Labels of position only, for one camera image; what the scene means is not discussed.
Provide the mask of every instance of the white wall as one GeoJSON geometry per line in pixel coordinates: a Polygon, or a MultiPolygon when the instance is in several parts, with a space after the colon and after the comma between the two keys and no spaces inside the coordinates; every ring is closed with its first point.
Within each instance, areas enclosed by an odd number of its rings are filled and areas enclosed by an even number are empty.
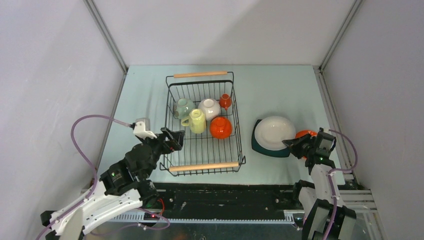
{"type": "MultiPolygon", "coordinates": [[[[111,114],[122,72],[82,0],[1,1],[0,33],[0,238],[30,240],[90,181],[71,126],[111,114]]],[[[94,161],[106,126],[77,127],[94,161]]]]}
{"type": "Polygon", "coordinates": [[[424,239],[424,1],[365,1],[325,78],[389,239],[424,239]]]}
{"type": "Polygon", "coordinates": [[[319,65],[354,0],[102,0],[130,65],[319,65]]]}

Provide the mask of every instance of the wooden handle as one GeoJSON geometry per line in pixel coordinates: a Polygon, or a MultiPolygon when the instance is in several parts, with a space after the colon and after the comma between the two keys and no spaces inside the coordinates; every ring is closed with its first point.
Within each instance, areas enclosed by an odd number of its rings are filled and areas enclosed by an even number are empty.
{"type": "Polygon", "coordinates": [[[223,169],[223,168],[234,168],[238,167],[238,161],[231,162],[220,162],[220,163],[208,163],[208,164],[197,164],[197,165],[185,165],[185,166],[171,166],[170,172],[179,171],[192,171],[192,170],[205,170],[205,169],[223,169]]]}
{"type": "Polygon", "coordinates": [[[206,76],[217,76],[217,75],[227,75],[227,71],[206,71],[206,72],[192,72],[192,73],[177,73],[173,77],[176,79],[179,78],[191,78],[191,77],[206,77],[206,76]]]}

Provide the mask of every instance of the light green mug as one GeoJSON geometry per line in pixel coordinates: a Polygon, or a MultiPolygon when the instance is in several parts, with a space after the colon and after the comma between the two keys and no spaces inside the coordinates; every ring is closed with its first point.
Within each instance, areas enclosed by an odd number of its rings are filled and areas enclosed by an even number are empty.
{"type": "Polygon", "coordinates": [[[181,119],[181,125],[184,127],[190,126],[191,132],[201,134],[206,129],[206,117],[200,109],[191,110],[190,114],[181,119]]]}
{"type": "Polygon", "coordinates": [[[183,119],[189,115],[189,113],[196,108],[195,103],[187,98],[181,98],[173,106],[173,115],[177,119],[183,119]]]}

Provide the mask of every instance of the light blue table surface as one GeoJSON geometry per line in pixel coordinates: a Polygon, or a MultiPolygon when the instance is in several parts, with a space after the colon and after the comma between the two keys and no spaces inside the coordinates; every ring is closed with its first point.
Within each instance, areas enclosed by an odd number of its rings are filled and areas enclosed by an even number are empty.
{"type": "MultiPolygon", "coordinates": [[[[239,172],[172,176],[166,170],[153,171],[153,182],[208,183],[240,185],[287,185],[300,179],[312,181],[304,161],[292,155],[274,158],[252,150],[251,136],[257,119],[282,116],[294,123],[296,131],[319,127],[329,128],[314,69],[309,65],[132,65],[129,67],[114,118],[133,123],[150,118],[150,128],[160,133],[165,126],[168,88],[165,77],[173,74],[232,71],[240,123],[241,145],[246,164],[239,172]]],[[[229,77],[192,77],[182,81],[230,79],[229,77]]],[[[130,128],[112,124],[98,173],[124,158],[126,152],[139,144],[130,128]]],[[[340,167],[336,151],[330,159],[340,167]]],[[[337,184],[344,184],[341,173],[337,184]]]]}

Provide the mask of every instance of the white plate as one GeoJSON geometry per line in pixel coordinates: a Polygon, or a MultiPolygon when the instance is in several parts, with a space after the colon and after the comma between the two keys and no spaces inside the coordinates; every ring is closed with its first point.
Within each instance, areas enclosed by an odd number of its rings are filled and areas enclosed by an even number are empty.
{"type": "Polygon", "coordinates": [[[282,142],[286,139],[294,139],[296,130],[293,123],[282,116],[270,116],[256,126],[254,138],[264,149],[278,151],[286,148],[282,142]]]}

